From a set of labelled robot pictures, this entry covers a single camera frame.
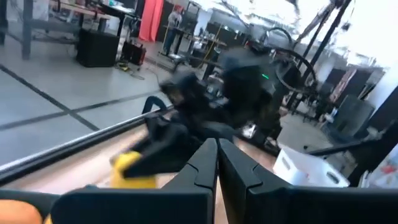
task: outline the metal table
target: metal table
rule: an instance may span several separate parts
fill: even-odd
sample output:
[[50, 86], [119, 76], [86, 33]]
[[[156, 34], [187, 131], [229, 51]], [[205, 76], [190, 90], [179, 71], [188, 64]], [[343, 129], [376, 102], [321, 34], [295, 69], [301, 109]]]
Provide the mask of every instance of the metal table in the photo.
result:
[[[85, 6], [79, 6], [76, 4], [61, 3], [61, 8], [69, 9], [75, 12], [80, 12], [79, 25], [74, 26], [73, 24], [61, 24], [59, 22], [42, 21], [39, 19], [33, 19], [33, 3], [34, 0], [24, 0], [23, 8], [23, 22], [22, 22], [22, 37], [17, 34], [13, 34], [9, 31], [7, 21], [7, 0], [0, 0], [0, 45], [4, 45], [6, 35], [12, 37], [22, 45], [22, 58], [28, 60], [30, 58], [30, 47], [32, 40], [41, 42], [53, 42], [58, 44], [76, 44], [75, 41], [70, 40], [58, 40], [54, 38], [48, 39], [33, 39], [32, 31], [35, 29], [46, 30], [46, 31], [57, 31], [67, 33], [78, 33], [83, 25], [84, 15], [97, 16], [99, 17], [98, 30], [103, 32], [105, 30], [106, 20], [109, 16], [106, 14], [97, 13]], [[57, 2], [50, 1], [50, 5], [57, 5]]]
[[107, 4], [100, 3], [99, 5], [101, 6], [101, 12], [103, 12], [107, 15], [111, 15], [111, 16], [119, 18], [119, 27], [118, 27], [118, 34], [117, 34], [118, 37], [120, 37], [120, 35], [121, 35], [123, 23], [124, 23], [126, 16], [132, 17], [132, 18], [137, 17], [134, 14], [134, 11], [128, 11], [129, 9], [126, 9], [125, 11], [123, 11], [122, 9], [118, 9], [114, 6], [109, 6]]

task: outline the white bin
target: white bin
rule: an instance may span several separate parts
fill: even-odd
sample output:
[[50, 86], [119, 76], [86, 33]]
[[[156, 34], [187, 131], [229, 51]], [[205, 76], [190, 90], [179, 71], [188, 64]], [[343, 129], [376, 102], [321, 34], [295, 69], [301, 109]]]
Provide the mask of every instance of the white bin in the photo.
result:
[[325, 160], [283, 148], [274, 165], [274, 174], [292, 185], [348, 187], [348, 180]]

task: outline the workbench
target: workbench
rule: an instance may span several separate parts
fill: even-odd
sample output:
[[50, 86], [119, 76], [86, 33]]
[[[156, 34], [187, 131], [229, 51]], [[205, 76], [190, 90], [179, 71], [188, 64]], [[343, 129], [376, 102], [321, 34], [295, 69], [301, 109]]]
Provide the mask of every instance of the workbench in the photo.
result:
[[[76, 41], [72, 40], [58, 40], [54, 38], [48, 39], [35, 39], [32, 38], [32, 32], [34, 30], [46, 30], [56, 32], [66, 32], [77, 34], [81, 29], [84, 21], [84, 16], [93, 16], [99, 18], [98, 31], [103, 32], [106, 26], [106, 20], [110, 19], [110, 16], [98, 13], [93, 9], [89, 9], [85, 6], [77, 4], [69, 4], [61, 2], [60, 6], [62, 9], [69, 9], [73, 12], [80, 13], [80, 19], [78, 26], [67, 23], [42, 21], [33, 18], [33, 3], [34, 0], [24, 0], [24, 8], [22, 13], [22, 35], [12, 33], [8, 28], [9, 24], [7, 21], [7, 0], [0, 0], [0, 45], [4, 45], [6, 35], [12, 37], [22, 45], [22, 58], [27, 60], [30, 58], [30, 48], [32, 40], [41, 42], [53, 42], [58, 44], [76, 44]], [[51, 0], [49, 6], [57, 6], [58, 2]]]

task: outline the black floor line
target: black floor line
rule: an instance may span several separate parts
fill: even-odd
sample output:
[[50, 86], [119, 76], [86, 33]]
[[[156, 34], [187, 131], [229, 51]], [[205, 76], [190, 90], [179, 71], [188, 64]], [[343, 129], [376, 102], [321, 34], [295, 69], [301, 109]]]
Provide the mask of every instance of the black floor line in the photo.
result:
[[122, 103], [122, 102], [130, 101], [130, 100], [135, 100], [135, 99], [138, 99], [138, 98], [141, 98], [141, 97], [144, 97], [144, 96], [153, 95], [153, 94], [159, 93], [159, 92], [160, 92], [160, 90], [156, 90], [156, 91], [151, 91], [151, 92], [148, 92], [148, 93], [142, 93], [142, 94], [138, 94], [138, 95], [134, 95], [134, 96], [127, 96], [127, 97], [123, 97], [123, 98], [120, 98], [120, 99], [117, 99], [117, 100], [109, 100], [109, 101], [102, 102], [102, 103], [96, 103], [96, 104], [93, 104], [93, 105], [84, 106], [84, 107], [81, 107], [81, 108], [73, 109], [72, 111], [76, 112], [76, 113], [80, 113], [82, 111], [92, 110], [92, 109], [95, 109], [95, 108], [100, 108], [102, 106], [108, 106], [108, 105], [113, 105], [113, 104], [116, 104], [116, 103]]
[[[89, 105], [89, 106], [83, 106], [81, 108], [77, 108], [77, 109], [74, 109], [72, 111], [74, 113], [80, 113], [80, 112], [83, 112], [83, 111], [97, 109], [97, 108], [100, 108], [102, 106], [115, 105], [117, 103], [127, 102], [127, 101], [135, 100], [135, 99], [138, 99], [138, 98], [141, 98], [141, 97], [144, 97], [144, 96], [153, 95], [155, 93], [158, 93], [159, 91], [160, 90], [151, 91], [151, 92], [148, 92], [148, 93], [138, 94], [138, 95], [134, 95], [134, 96], [127, 96], [127, 97], [120, 98], [120, 99], [117, 99], [117, 100], [109, 100], [109, 101], [102, 102], [102, 103], [96, 103], [96, 104]], [[28, 125], [28, 124], [34, 124], [34, 123], [45, 121], [45, 120], [52, 119], [52, 118], [59, 118], [61, 116], [65, 116], [67, 114], [68, 114], [67, 112], [63, 111], [63, 112], [58, 112], [58, 113], [46, 114], [46, 115], [38, 116], [38, 117], [35, 117], [35, 118], [24, 119], [22, 121], [15, 121], [15, 122], [7, 123], [7, 124], [2, 124], [2, 125], [0, 125], [0, 131], [5, 131], [5, 130], [8, 130], [8, 129], [17, 128], [17, 127]]]
[[17, 127], [28, 125], [28, 124], [33, 124], [36, 122], [45, 121], [45, 120], [52, 119], [52, 118], [59, 118], [61, 116], [65, 116], [67, 114], [68, 114], [67, 112], [58, 112], [58, 113], [38, 116], [35, 118], [25, 119], [22, 121], [15, 121], [15, 122], [7, 123], [7, 124], [2, 124], [2, 125], [0, 125], [0, 131], [5, 131], [8, 129], [17, 128]]
[[2, 70], [6, 74], [8, 74], [12, 78], [14, 78], [15, 80], [19, 81], [19, 83], [23, 84], [27, 88], [30, 88], [32, 91], [34, 91], [38, 95], [40, 95], [41, 97], [45, 98], [47, 101], [49, 101], [50, 103], [52, 103], [56, 107], [60, 108], [62, 111], [64, 111], [67, 114], [69, 114], [72, 118], [75, 118], [77, 121], [79, 121], [81, 124], [85, 125], [87, 128], [90, 128], [92, 131], [100, 130], [97, 126], [95, 126], [94, 124], [90, 123], [86, 119], [82, 118], [80, 115], [76, 114], [71, 109], [69, 109], [68, 107], [66, 107], [65, 105], [63, 105], [59, 101], [57, 101], [56, 99], [52, 98], [50, 95], [44, 93], [43, 91], [38, 89], [36, 86], [32, 85], [31, 83], [26, 81], [24, 78], [18, 76], [17, 74], [15, 74], [14, 72], [12, 72], [11, 70], [9, 70], [8, 68], [6, 68], [5, 66], [3, 66], [1, 64], [0, 64], [0, 70]]

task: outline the orange object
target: orange object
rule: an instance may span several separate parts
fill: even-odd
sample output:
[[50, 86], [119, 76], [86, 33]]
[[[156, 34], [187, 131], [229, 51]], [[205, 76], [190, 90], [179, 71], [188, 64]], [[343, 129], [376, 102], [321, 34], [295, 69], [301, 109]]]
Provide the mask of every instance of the orange object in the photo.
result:
[[0, 200], [0, 224], [42, 224], [43, 218], [31, 204]]
[[156, 34], [162, 15], [163, 0], [146, 0], [142, 13], [139, 38], [141, 40], [155, 42]]

